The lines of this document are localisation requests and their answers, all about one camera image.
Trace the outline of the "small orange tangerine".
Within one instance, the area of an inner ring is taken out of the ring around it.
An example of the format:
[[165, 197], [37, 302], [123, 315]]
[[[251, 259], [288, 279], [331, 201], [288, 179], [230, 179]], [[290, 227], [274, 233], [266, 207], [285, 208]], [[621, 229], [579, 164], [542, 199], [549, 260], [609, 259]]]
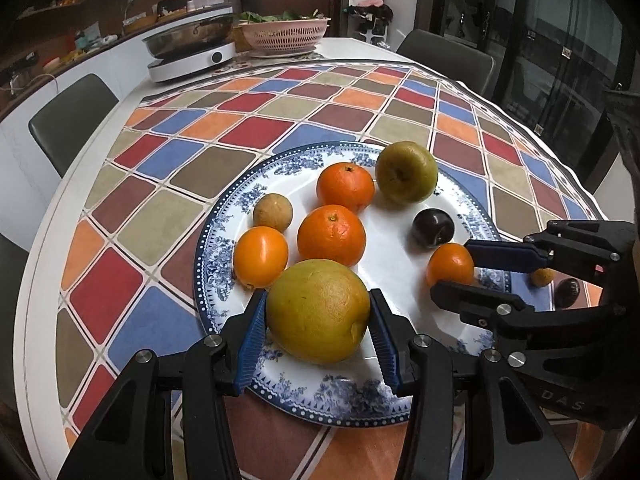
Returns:
[[425, 281], [428, 287], [439, 281], [471, 285], [474, 281], [474, 261], [469, 251], [460, 244], [439, 246], [428, 260]]

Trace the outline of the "brown kiwi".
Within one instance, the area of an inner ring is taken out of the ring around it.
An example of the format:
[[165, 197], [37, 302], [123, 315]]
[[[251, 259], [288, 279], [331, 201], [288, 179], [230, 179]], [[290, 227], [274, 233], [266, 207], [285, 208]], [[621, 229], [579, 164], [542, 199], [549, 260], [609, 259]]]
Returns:
[[258, 200], [253, 210], [254, 226], [268, 226], [283, 233], [293, 220], [293, 206], [278, 193], [269, 193]]
[[554, 276], [555, 272], [552, 269], [538, 269], [529, 274], [529, 281], [533, 286], [543, 288], [553, 282]]

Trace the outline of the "dark plum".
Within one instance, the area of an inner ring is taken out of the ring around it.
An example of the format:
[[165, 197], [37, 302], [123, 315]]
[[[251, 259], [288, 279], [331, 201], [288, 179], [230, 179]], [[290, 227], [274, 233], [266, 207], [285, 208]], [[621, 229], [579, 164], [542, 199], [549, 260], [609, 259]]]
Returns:
[[581, 291], [582, 289], [576, 278], [566, 278], [560, 281], [554, 288], [555, 309], [565, 310], [571, 307], [578, 299]]
[[441, 209], [423, 209], [413, 219], [411, 235], [425, 248], [449, 243], [454, 237], [454, 220]]

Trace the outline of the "green pear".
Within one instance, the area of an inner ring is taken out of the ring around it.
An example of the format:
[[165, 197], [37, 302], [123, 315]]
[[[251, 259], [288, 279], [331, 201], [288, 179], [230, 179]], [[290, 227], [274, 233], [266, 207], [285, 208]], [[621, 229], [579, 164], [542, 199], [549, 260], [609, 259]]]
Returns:
[[416, 142], [396, 142], [378, 154], [375, 180], [382, 195], [393, 203], [420, 203], [435, 191], [437, 162], [427, 148]]

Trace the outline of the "yellow pear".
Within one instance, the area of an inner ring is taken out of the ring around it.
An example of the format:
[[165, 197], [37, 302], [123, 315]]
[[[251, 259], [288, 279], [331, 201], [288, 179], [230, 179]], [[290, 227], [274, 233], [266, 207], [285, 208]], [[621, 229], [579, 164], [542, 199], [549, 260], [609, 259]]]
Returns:
[[268, 290], [271, 338], [294, 358], [318, 365], [344, 361], [360, 347], [369, 292], [347, 266], [310, 259], [287, 268]]

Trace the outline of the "smooth orange persimmon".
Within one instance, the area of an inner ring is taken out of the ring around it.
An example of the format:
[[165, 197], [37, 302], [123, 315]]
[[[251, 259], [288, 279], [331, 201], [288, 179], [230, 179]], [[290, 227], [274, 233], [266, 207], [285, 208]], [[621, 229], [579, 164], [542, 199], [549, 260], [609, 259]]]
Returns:
[[233, 251], [233, 271], [247, 288], [267, 288], [288, 265], [288, 242], [269, 226], [254, 226], [238, 240]]

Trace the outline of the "blue white porcelain plate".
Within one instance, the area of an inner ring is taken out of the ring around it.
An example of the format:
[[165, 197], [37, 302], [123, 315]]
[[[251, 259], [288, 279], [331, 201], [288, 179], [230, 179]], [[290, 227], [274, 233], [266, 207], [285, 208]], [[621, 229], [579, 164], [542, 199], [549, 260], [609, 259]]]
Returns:
[[430, 253], [413, 244], [419, 205], [375, 196], [360, 214], [366, 234], [360, 260], [343, 266], [303, 257], [297, 233], [318, 207], [320, 174], [347, 162], [372, 171], [377, 146], [324, 142], [290, 148], [246, 170], [218, 198], [194, 258], [194, 292], [205, 329], [228, 330], [268, 271], [270, 308], [250, 318], [240, 348], [235, 391], [252, 390], [300, 418], [342, 427], [393, 425], [410, 402], [383, 380], [367, 330], [366, 293], [379, 289], [393, 312], [419, 333], [468, 356], [489, 348], [491, 333], [463, 324], [433, 304], [424, 281]]

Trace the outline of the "colourful checkered table mat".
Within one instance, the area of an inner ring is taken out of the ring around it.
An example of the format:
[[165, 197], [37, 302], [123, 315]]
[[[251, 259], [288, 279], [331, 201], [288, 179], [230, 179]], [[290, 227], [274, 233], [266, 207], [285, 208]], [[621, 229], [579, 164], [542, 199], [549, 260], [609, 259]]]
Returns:
[[521, 238], [599, 211], [522, 129], [409, 65], [287, 65], [149, 96], [65, 193], [56, 379], [74, 443], [141, 348], [182, 351], [299, 261], [336, 259], [448, 346], [491, 343], [430, 305], [426, 208], [469, 238]]

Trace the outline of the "right dark chair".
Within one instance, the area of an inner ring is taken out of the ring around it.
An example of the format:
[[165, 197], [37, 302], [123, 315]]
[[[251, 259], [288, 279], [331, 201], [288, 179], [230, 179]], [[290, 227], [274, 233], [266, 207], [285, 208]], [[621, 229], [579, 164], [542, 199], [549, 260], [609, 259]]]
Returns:
[[422, 29], [409, 32], [397, 53], [449, 79], [462, 81], [478, 94], [485, 92], [495, 67], [490, 55]]

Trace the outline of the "dark chair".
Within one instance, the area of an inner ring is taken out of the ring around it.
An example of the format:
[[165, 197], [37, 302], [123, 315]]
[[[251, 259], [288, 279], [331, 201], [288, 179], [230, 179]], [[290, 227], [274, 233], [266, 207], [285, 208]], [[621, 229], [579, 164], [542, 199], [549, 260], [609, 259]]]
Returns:
[[71, 84], [29, 121], [29, 132], [60, 177], [94, 130], [118, 104], [107, 84], [95, 74]]
[[449, 79], [462, 81], [478, 94], [485, 92], [495, 67], [490, 55], [422, 29], [409, 32], [397, 53]]
[[17, 298], [28, 252], [0, 235], [0, 365], [1, 402], [16, 411], [13, 341]]

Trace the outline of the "near left dark chair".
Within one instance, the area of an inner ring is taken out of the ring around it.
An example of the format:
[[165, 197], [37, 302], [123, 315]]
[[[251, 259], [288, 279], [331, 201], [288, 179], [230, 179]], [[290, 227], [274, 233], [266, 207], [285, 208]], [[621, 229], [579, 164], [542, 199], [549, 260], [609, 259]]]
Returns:
[[0, 235], [0, 365], [1, 402], [16, 411], [13, 341], [17, 298], [28, 252]]

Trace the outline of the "stroller with pink toy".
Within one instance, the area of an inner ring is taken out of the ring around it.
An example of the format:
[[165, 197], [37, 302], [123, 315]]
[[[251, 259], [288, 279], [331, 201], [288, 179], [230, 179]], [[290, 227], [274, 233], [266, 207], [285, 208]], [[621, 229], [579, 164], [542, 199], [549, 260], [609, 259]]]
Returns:
[[394, 12], [385, 0], [362, 0], [346, 6], [344, 14], [350, 38], [390, 50], [388, 28], [393, 23]]

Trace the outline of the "pink basket with greens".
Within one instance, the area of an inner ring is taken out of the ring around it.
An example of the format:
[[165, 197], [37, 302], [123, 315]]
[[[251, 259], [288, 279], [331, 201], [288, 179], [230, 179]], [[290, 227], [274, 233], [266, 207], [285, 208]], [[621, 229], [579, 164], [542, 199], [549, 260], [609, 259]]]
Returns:
[[233, 25], [230, 39], [238, 52], [264, 55], [299, 54], [312, 50], [324, 37], [331, 19], [318, 10], [262, 15], [245, 11]]

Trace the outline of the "far left dark chair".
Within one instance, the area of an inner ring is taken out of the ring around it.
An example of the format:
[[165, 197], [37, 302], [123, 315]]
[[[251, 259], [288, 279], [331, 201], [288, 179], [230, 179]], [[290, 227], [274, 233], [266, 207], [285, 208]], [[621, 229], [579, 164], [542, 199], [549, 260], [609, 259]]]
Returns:
[[118, 104], [107, 84], [95, 74], [71, 84], [29, 121], [29, 132], [60, 177], [94, 130]]

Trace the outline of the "steel pan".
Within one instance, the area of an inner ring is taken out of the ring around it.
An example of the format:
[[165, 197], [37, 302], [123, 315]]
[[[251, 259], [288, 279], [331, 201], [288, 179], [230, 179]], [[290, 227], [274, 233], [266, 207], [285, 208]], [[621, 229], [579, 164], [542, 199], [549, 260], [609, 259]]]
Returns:
[[143, 42], [153, 58], [171, 60], [223, 44], [232, 25], [231, 14], [213, 16], [164, 30]]

